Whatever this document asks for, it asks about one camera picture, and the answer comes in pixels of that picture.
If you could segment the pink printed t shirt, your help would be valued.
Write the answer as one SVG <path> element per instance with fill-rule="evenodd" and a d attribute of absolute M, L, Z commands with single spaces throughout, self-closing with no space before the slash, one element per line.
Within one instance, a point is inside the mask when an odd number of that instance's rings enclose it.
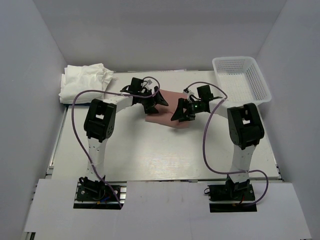
<path fill-rule="evenodd" d="M 145 121 L 149 123 L 159 124 L 175 129 L 186 129 L 189 127 L 189 121 L 179 122 L 178 120 L 171 121 L 173 114 L 175 113 L 178 100 L 180 98 L 186 99 L 187 96 L 184 93 L 160 90 L 163 98 L 168 103 L 168 106 L 156 105 L 155 108 L 158 110 L 156 114 L 148 114 L 145 117 Z"/>

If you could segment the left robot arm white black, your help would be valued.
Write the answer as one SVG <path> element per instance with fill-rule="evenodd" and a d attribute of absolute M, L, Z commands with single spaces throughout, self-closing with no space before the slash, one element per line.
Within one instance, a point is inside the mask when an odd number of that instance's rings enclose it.
<path fill-rule="evenodd" d="M 93 99 L 84 122 L 88 139 L 88 160 L 85 178 L 100 182 L 105 178 L 105 150 L 108 139 L 115 129 L 116 114 L 127 107 L 141 104 L 145 114 L 157 114 L 157 105 L 167 107 L 169 104 L 160 93 L 160 88 L 150 88 L 151 82 L 132 78 L 130 85 L 120 90 L 120 94 L 109 99 Z"/>

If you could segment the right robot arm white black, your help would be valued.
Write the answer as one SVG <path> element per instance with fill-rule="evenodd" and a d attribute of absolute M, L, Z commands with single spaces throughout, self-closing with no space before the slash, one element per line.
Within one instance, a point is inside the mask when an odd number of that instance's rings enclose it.
<path fill-rule="evenodd" d="M 208 164 L 206 157 L 206 135 L 209 122 L 206 123 L 202 139 L 202 155 L 205 165 L 212 172 L 227 175 L 231 182 L 225 188 L 226 195 L 236 200 L 244 193 L 242 185 L 249 184 L 249 172 L 253 153 L 265 136 L 265 130 L 254 103 L 233 105 L 228 101 L 228 96 L 221 91 L 223 96 L 214 96 L 210 85 L 202 85 L 197 88 L 198 97 L 188 88 L 183 92 L 187 98 L 179 98 L 177 108 L 171 117 L 171 121 L 189 122 L 195 120 L 198 113 L 209 113 L 209 121 L 213 115 L 219 115 L 227 119 L 228 132 L 233 143 L 233 157 L 230 170 L 221 172 L 214 170 Z"/>

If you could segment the white folded t shirt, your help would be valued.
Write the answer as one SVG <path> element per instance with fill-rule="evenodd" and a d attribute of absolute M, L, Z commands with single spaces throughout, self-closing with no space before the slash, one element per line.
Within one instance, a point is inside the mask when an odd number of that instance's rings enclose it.
<path fill-rule="evenodd" d="M 107 90 L 113 76 L 114 72 L 102 63 L 83 66 L 68 65 L 61 75 L 59 101 L 62 104 L 71 105 L 76 95 L 86 90 L 89 92 L 81 94 L 76 104 L 90 103 L 93 99 L 102 100 L 104 94 L 101 91 Z"/>

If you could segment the white plastic mesh basket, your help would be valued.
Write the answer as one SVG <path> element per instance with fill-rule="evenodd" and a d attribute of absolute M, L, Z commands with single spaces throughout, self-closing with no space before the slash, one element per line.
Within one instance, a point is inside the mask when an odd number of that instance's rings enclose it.
<path fill-rule="evenodd" d="M 249 56 L 216 57 L 215 78 L 228 100 L 235 103 L 268 103 L 272 95 L 256 60 Z"/>

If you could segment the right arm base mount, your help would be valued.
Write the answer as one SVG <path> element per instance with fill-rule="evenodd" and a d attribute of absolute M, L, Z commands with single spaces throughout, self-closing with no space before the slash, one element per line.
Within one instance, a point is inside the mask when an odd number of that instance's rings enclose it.
<path fill-rule="evenodd" d="M 235 194 L 228 192 L 225 185 L 208 185 L 203 193 L 209 198 L 210 213 L 253 213 L 257 212 L 257 205 L 250 205 L 256 200 L 253 186 Z"/>

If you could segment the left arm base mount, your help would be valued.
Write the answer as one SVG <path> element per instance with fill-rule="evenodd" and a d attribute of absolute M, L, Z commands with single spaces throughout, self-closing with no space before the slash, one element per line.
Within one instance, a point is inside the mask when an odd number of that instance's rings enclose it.
<path fill-rule="evenodd" d="M 92 181 L 87 177 L 78 179 L 73 208 L 83 210 L 120 210 L 124 205 L 123 185 L 111 185 L 101 180 Z"/>

